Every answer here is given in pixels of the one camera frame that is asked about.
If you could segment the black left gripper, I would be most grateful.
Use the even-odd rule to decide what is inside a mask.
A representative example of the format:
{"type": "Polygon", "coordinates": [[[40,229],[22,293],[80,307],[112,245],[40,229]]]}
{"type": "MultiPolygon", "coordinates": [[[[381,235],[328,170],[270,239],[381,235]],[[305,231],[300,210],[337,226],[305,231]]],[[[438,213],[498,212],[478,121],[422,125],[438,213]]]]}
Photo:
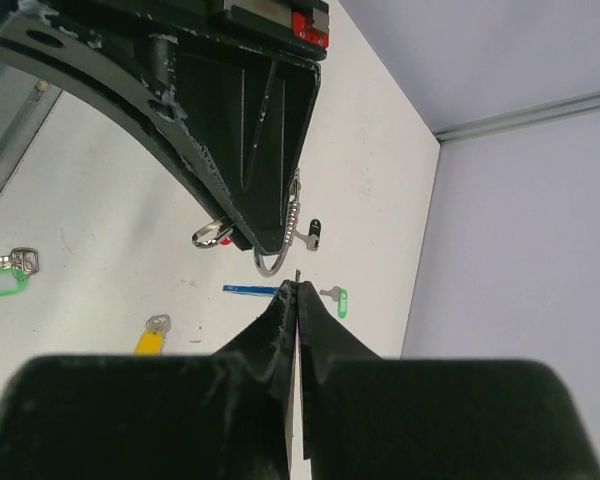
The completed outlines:
{"type": "Polygon", "coordinates": [[[281,250],[325,1],[0,1],[0,61],[122,127],[248,246],[281,250]],[[175,65],[170,90],[116,65],[175,65]]]}

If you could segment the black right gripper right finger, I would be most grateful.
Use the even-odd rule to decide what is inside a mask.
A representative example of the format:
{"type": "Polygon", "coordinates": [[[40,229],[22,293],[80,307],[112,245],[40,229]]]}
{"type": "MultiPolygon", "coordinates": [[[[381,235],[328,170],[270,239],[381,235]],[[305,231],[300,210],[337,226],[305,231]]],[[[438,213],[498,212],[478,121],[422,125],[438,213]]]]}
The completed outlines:
{"type": "Polygon", "coordinates": [[[389,360],[297,288],[303,453],[316,479],[600,479],[559,376],[527,360],[389,360]]]}

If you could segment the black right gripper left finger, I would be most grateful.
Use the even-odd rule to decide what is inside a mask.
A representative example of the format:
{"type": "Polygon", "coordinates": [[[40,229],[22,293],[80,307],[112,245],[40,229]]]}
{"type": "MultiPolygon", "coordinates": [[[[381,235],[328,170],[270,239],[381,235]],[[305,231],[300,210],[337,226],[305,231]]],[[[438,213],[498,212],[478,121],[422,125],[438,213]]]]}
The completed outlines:
{"type": "Polygon", "coordinates": [[[210,355],[49,355],[0,398],[0,479],[286,479],[297,285],[210,355]]]}

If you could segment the blue key tag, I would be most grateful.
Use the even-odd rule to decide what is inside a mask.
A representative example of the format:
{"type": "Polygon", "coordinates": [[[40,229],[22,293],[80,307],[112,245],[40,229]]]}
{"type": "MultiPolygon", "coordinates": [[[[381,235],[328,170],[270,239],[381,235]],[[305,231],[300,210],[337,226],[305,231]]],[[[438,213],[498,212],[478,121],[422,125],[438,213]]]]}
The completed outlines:
{"type": "Polygon", "coordinates": [[[222,291],[236,295],[273,297],[277,293],[277,288],[268,286],[224,285],[222,291]]]}

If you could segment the large metal keyring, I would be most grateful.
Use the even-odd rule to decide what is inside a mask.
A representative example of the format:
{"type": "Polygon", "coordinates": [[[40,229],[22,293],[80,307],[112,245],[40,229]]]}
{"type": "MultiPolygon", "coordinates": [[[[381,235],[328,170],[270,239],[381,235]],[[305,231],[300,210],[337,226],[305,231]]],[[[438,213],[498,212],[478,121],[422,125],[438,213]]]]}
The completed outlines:
{"type": "MultiPolygon", "coordinates": [[[[300,202],[301,194],[301,181],[300,181],[300,169],[297,168],[294,172],[294,176],[291,182],[290,198],[289,202],[298,200],[300,202]]],[[[256,270],[264,277],[274,277],[282,268],[290,246],[284,245],[284,230],[283,229],[283,242],[280,252],[275,257],[275,260],[271,266],[267,266],[265,262],[266,254],[260,252],[256,247],[253,248],[253,257],[256,270]]],[[[231,235],[237,230],[237,227],[228,217],[222,217],[220,219],[213,220],[207,225],[201,227],[199,230],[192,235],[192,244],[199,249],[211,249],[221,244],[221,241],[225,238],[230,238],[231,235]]]]}

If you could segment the green key tag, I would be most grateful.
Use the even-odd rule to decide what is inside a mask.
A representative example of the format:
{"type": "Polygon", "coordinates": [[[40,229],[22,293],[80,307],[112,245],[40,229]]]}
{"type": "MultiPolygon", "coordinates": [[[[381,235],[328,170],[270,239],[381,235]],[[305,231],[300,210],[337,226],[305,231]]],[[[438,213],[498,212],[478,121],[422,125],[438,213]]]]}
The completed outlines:
{"type": "Polygon", "coordinates": [[[337,298],[337,314],[340,319],[345,319],[348,313],[348,292],[341,288],[337,298]]]}
{"type": "Polygon", "coordinates": [[[28,285],[27,275],[17,269],[0,269],[0,297],[22,292],[28,285]]]}

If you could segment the yellow key tag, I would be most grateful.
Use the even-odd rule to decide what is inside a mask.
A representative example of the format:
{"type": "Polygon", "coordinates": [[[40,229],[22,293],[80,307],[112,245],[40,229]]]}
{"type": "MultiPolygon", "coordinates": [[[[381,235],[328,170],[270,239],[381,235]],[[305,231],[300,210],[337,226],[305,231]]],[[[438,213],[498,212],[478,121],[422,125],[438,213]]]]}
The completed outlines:
{"type": "Polygon", "coordinates": [[[134,349],[135,355],[158,356],[162,354],[165,334],[158,330],[145,330],[134,349]]]}

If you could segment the silver key on yellow tag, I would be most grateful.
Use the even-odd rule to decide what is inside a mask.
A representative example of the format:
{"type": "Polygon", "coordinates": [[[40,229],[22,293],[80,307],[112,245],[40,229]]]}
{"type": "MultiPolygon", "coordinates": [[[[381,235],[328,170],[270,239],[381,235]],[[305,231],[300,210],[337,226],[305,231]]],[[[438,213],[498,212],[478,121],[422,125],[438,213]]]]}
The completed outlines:
{"type": "Polygon", "coordinates": [[[146,321],[145,329],[166,335],[171,330],[171,318],[168,314],[152,316],[146,321]]]}

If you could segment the silver key on green tag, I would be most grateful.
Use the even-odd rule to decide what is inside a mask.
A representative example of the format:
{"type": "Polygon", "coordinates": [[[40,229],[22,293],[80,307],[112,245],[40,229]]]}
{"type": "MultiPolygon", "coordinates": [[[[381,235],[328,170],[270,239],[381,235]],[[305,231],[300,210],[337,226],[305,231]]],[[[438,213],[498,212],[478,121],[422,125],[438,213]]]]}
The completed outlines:
{"type": "Polygon", "coordinates": [[[334,286],[334,287],[332,287],[329,290],[321,289],[319,291],[319,294],[321,296],[329,297],[329,298],[331,298],[335,302],[337,302],[339,300],[340,293],[341,293],[341,288],[338,287],[338,286],[334,286]]]}

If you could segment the silver key on black tag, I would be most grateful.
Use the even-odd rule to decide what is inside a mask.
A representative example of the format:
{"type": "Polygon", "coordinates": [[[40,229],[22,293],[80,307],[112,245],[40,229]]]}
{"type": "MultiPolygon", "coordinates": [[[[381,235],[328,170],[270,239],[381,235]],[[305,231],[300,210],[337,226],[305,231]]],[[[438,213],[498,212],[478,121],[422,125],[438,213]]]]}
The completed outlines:
{"type": "Polygon", "coordinates": [[[309,251],[317,251],[319,248],[320,238],[316,235],[300,235],[299,239],[304,242],[309,251]]]}

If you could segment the black key tag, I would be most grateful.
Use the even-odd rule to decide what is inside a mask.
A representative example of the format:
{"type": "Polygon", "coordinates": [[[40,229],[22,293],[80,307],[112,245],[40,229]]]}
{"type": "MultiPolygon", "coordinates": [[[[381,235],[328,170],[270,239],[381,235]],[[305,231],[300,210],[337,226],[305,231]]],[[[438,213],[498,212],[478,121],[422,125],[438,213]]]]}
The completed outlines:
{"type": "Polygon", "coordinates": [[[312,219],[309,224],[308,235],[319,238],[321,236],[321,231],[322,231],[321,221],[319,219],[312,219]]]}

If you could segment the silver key on front tag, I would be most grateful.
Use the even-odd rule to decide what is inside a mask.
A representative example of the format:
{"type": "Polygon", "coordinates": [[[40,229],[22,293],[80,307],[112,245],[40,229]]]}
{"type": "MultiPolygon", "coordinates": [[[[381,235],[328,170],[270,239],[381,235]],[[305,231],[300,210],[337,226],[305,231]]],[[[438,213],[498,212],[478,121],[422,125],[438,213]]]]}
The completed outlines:
{"type": "Polygon", "coordinates": [[[0,256],[0,270],[11,269],[23,272],[26,276],[40,270],[39,253],[36,249],[16,247],[9,254],[0,256]]]}

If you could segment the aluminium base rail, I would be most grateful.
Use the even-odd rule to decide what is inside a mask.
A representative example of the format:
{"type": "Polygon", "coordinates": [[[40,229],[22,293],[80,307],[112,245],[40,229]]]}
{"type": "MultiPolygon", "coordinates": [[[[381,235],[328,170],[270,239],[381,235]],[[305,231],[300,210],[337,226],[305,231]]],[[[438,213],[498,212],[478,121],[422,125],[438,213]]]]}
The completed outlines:
{"type": "Polygon", "coordinates": [[[0,63],[0,195],[62,90],[0,63]]]}

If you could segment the aluminium frame right post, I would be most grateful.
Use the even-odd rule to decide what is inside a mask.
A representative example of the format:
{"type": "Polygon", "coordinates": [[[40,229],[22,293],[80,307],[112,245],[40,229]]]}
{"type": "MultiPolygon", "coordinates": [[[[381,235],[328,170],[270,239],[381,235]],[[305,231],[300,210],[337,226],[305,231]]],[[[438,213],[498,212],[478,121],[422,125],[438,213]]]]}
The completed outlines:
{"type": "Polygon", "coordinates": [[[440,144],[456,143],[600,111],[600,90],[434,131],[440,144]]]}

